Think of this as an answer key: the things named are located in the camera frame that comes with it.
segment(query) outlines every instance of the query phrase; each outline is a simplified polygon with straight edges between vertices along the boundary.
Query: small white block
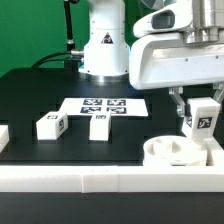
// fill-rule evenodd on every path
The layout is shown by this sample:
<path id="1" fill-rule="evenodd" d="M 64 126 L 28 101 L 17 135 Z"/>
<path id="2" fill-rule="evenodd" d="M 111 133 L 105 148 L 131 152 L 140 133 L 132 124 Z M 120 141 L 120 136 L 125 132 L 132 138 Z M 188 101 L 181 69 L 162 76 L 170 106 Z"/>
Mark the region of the small white block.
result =
<path id="1" fill-rule="evenodd" d="M 211 138 L 215 130 L 220 104 L 210 97 L 189 99 L 192 118 L 184 118 L 182 132 L 196 144 Z"/>
<path id="2" fill-rule="evenodd" d="M 89 140 L 108 141 L 110 128 L 110 112 L 94 112 L 90 120 Z"/>
<path id="3" fill-rule="evenodd" d="M 38 140 L 56 140 L 67 128 L 66 113 L 49 112 L 36 123 Z"/>
<path id="4" fill-rule="evenodd" d="M 0 152 L 5 148 L 9 142 L 8 125 L 0 125 Z"/>

